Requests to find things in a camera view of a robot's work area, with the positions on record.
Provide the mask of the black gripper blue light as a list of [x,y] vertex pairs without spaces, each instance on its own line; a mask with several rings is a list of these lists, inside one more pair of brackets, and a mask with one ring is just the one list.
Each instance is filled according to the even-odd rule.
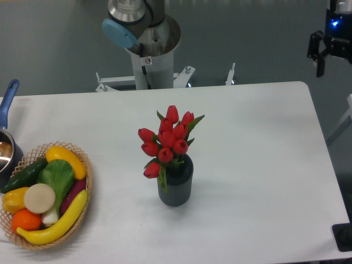
[[[326,49],[320,52],[323,40]],[[307,57],[316,63],[316,76],[325,73],[325,56],[328,54],[346,59],[351,64],[351,1],[328,1],[324,33],[310,35]]]

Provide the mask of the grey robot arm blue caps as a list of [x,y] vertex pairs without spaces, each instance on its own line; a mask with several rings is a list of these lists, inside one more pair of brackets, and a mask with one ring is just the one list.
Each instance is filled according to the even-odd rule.
[[[127,49],[142,64],[173,51],[180,42],[178,23],[165,14],[164,1],[109,1],[104,34]],[[317,64],[317,77],[325,70],[327,55],[351,61],[351,1],[328,1],[324,31],[310,35],[307,57]]]

